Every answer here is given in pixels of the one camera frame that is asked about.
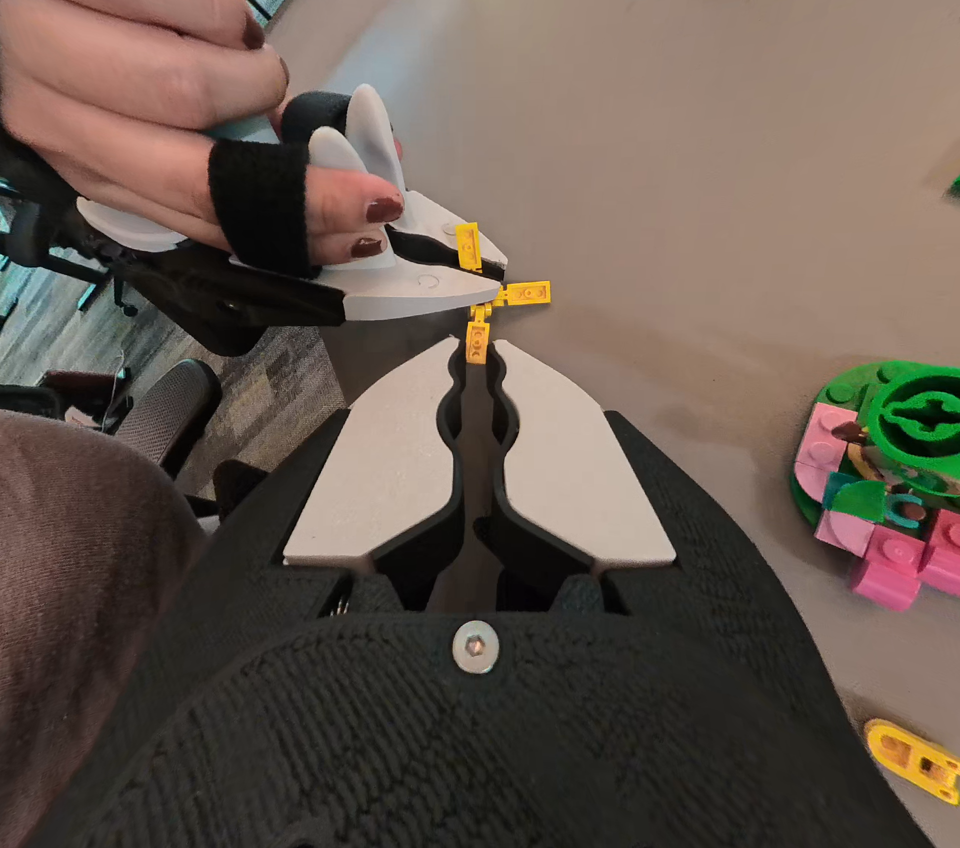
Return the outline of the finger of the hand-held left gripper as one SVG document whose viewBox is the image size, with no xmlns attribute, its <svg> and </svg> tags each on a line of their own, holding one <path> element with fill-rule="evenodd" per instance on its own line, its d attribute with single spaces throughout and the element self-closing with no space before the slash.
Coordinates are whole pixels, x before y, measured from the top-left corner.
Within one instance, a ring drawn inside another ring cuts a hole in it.
<svg viewBox="0 0 960 848">
<path fill-rule="evenodd" d="M 422 193 L 405 193 L 404 213 L 387 226 L 394 254 L 408 262 L 460 270 L 456 228 L 465 221 Z"/>
<path fill-rule="evenodd" d="M 341 271 L 344 318 L 371 323 L 419 317 L 491 302 L 503 275 L 491 277 L 442 265 L 396 261 L 390 267 Z"/>
</svg>

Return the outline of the grey desk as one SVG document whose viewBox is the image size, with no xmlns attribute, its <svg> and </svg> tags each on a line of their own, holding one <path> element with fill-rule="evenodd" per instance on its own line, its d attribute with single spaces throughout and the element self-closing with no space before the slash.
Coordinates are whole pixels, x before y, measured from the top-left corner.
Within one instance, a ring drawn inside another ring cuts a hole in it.
<svg viewBox="0 0 960 848">
<path fill-rule="evenodd" d="M 852 594 L 786 486 L 834 375 L 958 365 L 958 0 L 288 0 L 269 38 L 294 93 L 375 86 L 408 184 L 552 281 L 494 337 L 719 501 L 851 718 L 958 752 L 958 601 Z"/>
</svg>

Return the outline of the person's left hand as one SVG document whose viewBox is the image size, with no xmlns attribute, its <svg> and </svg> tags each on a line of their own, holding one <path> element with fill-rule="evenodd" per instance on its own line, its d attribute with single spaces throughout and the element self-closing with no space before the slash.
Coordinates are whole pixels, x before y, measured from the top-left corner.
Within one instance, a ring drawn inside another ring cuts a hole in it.
<svg viewBox="0 0 960 848">
<path fill-rule="evenodd" d="M 210 136 L 288 87 L 245 0 L 2 0 L 2 127 L 85 199 L 295 277 L 383 254 L 393 184 Z"/>
</svg>

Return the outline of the yellow brick assembly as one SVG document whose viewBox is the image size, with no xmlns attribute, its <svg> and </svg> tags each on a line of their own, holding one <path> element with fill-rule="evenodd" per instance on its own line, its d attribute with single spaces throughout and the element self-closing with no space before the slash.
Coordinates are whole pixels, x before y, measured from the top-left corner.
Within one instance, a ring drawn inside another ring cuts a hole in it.
<svg viewBox="0 0 960 848">
<path fill-rule="evenodd" d="M 477 224 L 461 223 L 454 227 L 458 261 L 462 270 L 481 274 L 483 258 L 481 235 Z M 495 309 L 504 306 L 530 306 L 551 303 L 551 284 L 548 280 L 508 283 L 501 286 L 490 302 L 470 306 L 465 332 L 465 362 L 484 366 L 490 340 L 490 320 Z"/>
</svg>

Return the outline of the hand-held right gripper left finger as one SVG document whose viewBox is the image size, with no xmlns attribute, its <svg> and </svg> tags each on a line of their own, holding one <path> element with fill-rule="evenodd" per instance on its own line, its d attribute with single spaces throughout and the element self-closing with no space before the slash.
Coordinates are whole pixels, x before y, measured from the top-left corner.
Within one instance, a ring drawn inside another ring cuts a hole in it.
<svg viewBox="0 0 960 848">
<path fill-rule="evenodd" d="M 466 532 L 463 347 L 447 337 L 354 401 L 282 550 L 284 566 L 379 574 L 406 610 L 426 607 Z"/>
</svg>

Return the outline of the green and pink brick build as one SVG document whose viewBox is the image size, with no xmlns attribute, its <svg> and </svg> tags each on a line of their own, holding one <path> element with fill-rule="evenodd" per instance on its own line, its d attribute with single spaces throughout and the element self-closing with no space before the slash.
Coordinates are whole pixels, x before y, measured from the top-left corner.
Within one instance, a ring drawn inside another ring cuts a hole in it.
<svg viewBox="0 0 960 848">
<path fill-rule="evenodd" d="M 813 537 L 850 558 L 850 590 L 902 613 L 959 594 L 959 370 L 859 365 L 812 402 L 789 477 Z"/>
</svg>

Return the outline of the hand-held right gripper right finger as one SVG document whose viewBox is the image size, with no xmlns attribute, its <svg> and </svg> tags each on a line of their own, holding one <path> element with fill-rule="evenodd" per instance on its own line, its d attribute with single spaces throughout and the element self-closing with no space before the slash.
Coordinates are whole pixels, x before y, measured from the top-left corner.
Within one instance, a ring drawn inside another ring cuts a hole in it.
<svg viewBox="0 0 960 848">
<path fill-rule="evenodd" d="M 626 612 L 611 570 L 674 566 L 676 550 L 600 404 L 516 345 L 487 354 L 489 514 L 474 531 L 500 565 L 500 612 Z"/>
</svg>

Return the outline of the yellow oval plate with holes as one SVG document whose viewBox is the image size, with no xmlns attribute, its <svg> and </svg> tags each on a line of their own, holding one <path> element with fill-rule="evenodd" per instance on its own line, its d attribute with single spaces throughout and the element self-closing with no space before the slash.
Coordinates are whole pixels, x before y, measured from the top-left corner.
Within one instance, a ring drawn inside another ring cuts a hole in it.
<svg viewBox="0 0 960 848">
<path fill-rule="evenodd" d="M 863 736 L 881 767 L 948 805 L 959 805 L 957 755 L 885 719 L 868 720 Z"/>
</svg>

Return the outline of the black office chair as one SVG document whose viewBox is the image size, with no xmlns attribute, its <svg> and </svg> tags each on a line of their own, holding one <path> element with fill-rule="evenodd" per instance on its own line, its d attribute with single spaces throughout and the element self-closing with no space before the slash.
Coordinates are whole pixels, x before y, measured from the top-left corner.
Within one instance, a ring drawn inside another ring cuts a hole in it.
<svg viewBox="0 0 960 848">
<path fill-rule="evenodd" d="M 7 229 L 2 231 L 2 256 L 25 269 L 40 269 L 83 282 L 76 310 L 86 312 L 106 289 L 112 302 L 126 318 L 139 309 L 125 300 L 126 283 L 114 273 L 114 264 L 126 249 L 93 229 L 78 206 L 41 206 L 24 198 L 6 180 L 1 182 L 2 214 Z"/>
</svg>

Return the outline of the mesh office chair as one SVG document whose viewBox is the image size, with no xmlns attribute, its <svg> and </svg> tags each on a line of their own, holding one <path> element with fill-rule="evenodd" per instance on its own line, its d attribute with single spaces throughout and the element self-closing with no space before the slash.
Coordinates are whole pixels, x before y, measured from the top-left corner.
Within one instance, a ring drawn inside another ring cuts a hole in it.
<svg viewBox="0 0 960 848">
<path fill-rule="evenodd" d="M 190 517 L 203 533 L 219 525 L 215 501 L 174 484 L 221 402 L 216 374 L 182 360 L 139 396 L 128 379 L 121 366 L 2 385 L 2 518 L 105 517 L 128 505 Z"/>
</svg>

